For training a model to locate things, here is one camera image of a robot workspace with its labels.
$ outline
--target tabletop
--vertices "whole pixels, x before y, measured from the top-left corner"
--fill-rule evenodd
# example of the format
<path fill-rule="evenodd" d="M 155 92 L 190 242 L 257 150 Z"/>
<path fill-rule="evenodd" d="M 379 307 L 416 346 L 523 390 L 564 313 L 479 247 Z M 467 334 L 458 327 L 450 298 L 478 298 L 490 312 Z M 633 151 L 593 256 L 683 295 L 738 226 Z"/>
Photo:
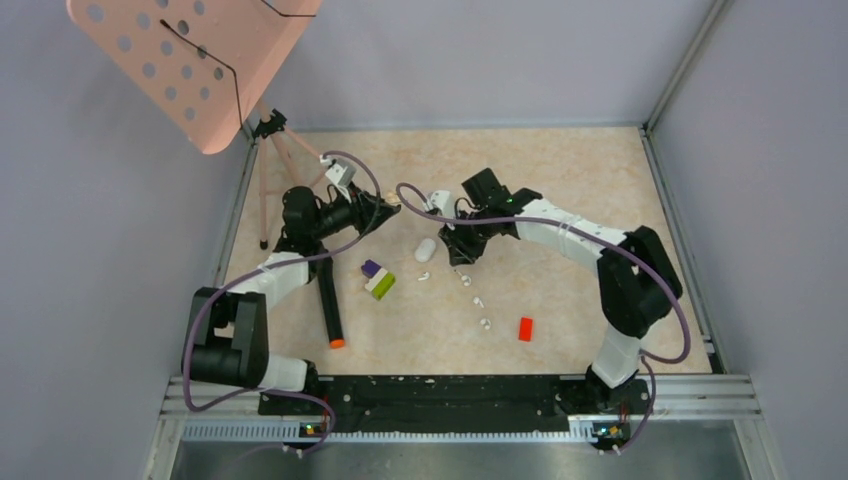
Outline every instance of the tabletop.
<path fill-rule="evenodd" d="M 400 181 L 424 192 L 464 192 L 460 184 L 490 167 L 510 191 L 528 187 L 560 208 L 623 230 L 640 225 L 657 231 L 682 278 L 668 225 L 642 148 L 632 127 L 419 130 L 311 133 L 303 135 L 319 151 L 344 150 L 364 160 L 380 188 Z M 314 157 L 292 144 L 304 178 L 319 171 Z M 282 162 L 269 148 L 269 185 L 291 186 Z M 227 279 L 267 258 L 259 249 L 258 169 L 254 169 L 239 222 Z M 373 186 L 363 172 L 360 188 Z M 315 191 L 326 198 L 326 183 Z M 270 244 L 282 226 L 282 203 L 268 197 Z M 317 282 L 302 287 L 270 313 L 272 352 L 314 361 L 322 374 L 526 374 L 583 373 L 597 354 L 608 328 L 598 281 L 559 252 L 512 237 L 489 241 L 475 265 L 458 270 L 471 277 L 465 286 L 450 267 L 438 240 L 440 224 L 404 209 L 360 244 L 335 258 L 335 281 L 346 346 L 329 348 Z M 353 229 L 324 243 L 329 249 L 353 239 Z M 424 238 L 437 242 L 433 258 L 418 263 L 413 252 Z M 371 259 L 397 281 L 375 300 L 364 288 L 360 265 Z M 429 279 L 419 281 L 425 272 Z M 473 302 L 479 297 L 482 306 Z M 681 364 L 654 363 L 658 373 L 706 373 L 709 362 L 691 302 L 683 309 L 695 338 Z M 518 340 L 522 317 L 534 320 L 530 342 Z M 481 325 L 488 319 L 491 327 Z M 654 325 L 644 348 L 676 356 L 682 348 L 672 313 Z"/>

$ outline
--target red eraser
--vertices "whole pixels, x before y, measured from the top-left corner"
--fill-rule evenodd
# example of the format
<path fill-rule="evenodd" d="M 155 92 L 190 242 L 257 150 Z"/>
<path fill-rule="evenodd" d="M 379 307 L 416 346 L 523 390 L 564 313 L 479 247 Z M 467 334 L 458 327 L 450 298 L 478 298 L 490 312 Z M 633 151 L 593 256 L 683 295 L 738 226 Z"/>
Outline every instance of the red eraser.
<path fill-rule="evenodd" d="M 533 338 L 533 319 L 521 317 L 521 326 L 518 328 L 518 339 L 529 342 Z"/>

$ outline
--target aluminum frame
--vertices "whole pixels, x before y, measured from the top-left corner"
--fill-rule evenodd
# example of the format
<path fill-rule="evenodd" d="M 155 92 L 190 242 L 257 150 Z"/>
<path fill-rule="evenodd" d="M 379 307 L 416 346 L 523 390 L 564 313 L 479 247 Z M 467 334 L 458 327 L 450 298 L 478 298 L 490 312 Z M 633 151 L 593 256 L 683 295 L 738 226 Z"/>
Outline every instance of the aluminum frame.
<path fill-rule="evenodd" d="M 699 326 L 703 333 L 703 341 L 707 347 L 707 353 L 711 358 L 719 359 L 718 370 L 721 370 L 720 338 L 716 337 L 715 329 L 710 322 L 710 312 L 703 302 L 702 290 L 697 281 L 697 265 L 694 256 L 688 250 L 689 242 L 685 231 L 681 228 L 680 215 L 676 208 L 676 202 L 667 188 L 662 162 L 654 147 L 652 133 L 656 125 L 661 121 L 663 113 L 678 88 L 685 81 L 691 68 L 697 62 L 704 44 L 709 40 L 716 25 L 724 17 L 732 0 L 715 0 L 711 6 L 704 23 L 699 28 L 692 40 L 680 65 L 675 70 L 669 84 L 665 88 L 657 105 L 651 112 L 650 117 L 640 128 L 645 154 L 657 187 L 660 203 L 668 221 L 672 240 L 680 257 L 681 269 L 689 289 L 689 295 L 698 318 Z M 247 153 L 245 169 L 236 198 L 233 211 L 230 214 L 230 225 L 224 240 L 221 256 L 218 259 L 215 271 L 215 283 L 221 285 L 226 274 L 229 263 L 235 231 L 238 227 L 242 206 L 247 194 L 251 171 L 256 158 L 256 149 L 251 144 Z M 563 379 L 581 378 L 579 375 L 564 375 Z M 182 378 L 171 379 L 163 400 L 159 415 L 159 423 L 148 455 L 148 462 L 144 473 L 146 480 L 169 480 L 177 459 L 177 452 L 182 441 L 221 441 L 224 438 L 230 441 L 285 441 L 293 432 L 292 428 L 300 420 L 298 418 L 275 418 L 260 417 L 257 414 L 257 406 L 261 401 L 261 394 L 249 392 L 240 397 L 231 399 L 207 412 L 191 414 L 185 406 L 181 387 Z M 210 385 L 193 382 L 193 398 L 205 403 L 212 398 L 218 397 L 232 390 L 233 387 Z M 706 374 L 706 375 L 658 375 L 656 392 L 655 413 L 651 421 L 685 421 L 704 422 L 712 420 L 732 420 L 741 446 L 741 454 L 745 459 L 752 480 L 785 479 L 788 478 L 782 462 L 780 461 L 778 449 L 776 448 L 769 430 L 765 424 L 756 392 L 747 375 L 728 374 Z M 640 416 L 634 416 L 634 420 L 640 420 Z M 496 438 L 482 438 L 484 441 L 515 442 L 517 439 L 523 442 L 549 443 L 569 441 L 590 441 L 590 438 L 582 436 L 586 433 L 587 423 L 595 421 L 615 420 L 612 416 L 605 415 L 574 415 L 569 416 L 569 421 L 576 427 L 572 429 L 572 435 L 548 435 L 548 434 L 521 434 L 517 436 L 500 436 Z M 221 430 L 214 427 L 224 428 L 223 436 Z M 257 437 L 260 432 L 265 437 Z M 417 442 L 417 441 L 481 441 L 481 437 L 464 438 L 463 436 L 450 435 L 428 435 L 426 438 L 412 437 L 409 435 L 331 435 L 329 442 Z"/>

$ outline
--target lavender wall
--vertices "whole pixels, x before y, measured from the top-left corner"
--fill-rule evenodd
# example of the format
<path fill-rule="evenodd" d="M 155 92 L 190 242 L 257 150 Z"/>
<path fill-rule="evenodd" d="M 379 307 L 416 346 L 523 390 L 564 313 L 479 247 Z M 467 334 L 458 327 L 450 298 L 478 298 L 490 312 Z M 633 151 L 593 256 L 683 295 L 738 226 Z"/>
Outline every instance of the lavender wall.
<path fill-rule="evenodd" d="M 309 129 L 637 124 L 711 0 L 324 0 L 267 99 Z"/>
<path fill-rule="evenodd" d="M 791 478 L 848 467 L 846 25 L 841 0 L 736 2 L 657 132 L 723 355 Z"/>
<path fill-rule="evenodd" d="M 246 148 L 201 155 L 64 2 L 3 2 L 0 45 L 0 478 L 138 478 Z"/>

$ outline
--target pink perforated panel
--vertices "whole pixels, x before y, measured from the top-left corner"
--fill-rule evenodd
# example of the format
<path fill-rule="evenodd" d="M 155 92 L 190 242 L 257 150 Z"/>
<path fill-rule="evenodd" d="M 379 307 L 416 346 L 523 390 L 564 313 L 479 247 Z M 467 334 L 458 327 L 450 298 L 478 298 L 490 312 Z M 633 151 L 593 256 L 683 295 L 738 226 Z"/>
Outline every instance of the pink perforated panel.
<path fill-rule="evenodd" d="M 280 12 L 315 14 L 321 0 L 267 0 Z M 312 18 L 284 18 L 261 0 L 67 0 L 71 19 L 203 153 L 239 129 L 233 74 L 247 117 Z M 208 54 L 184 42 L 167 22 Z"/>

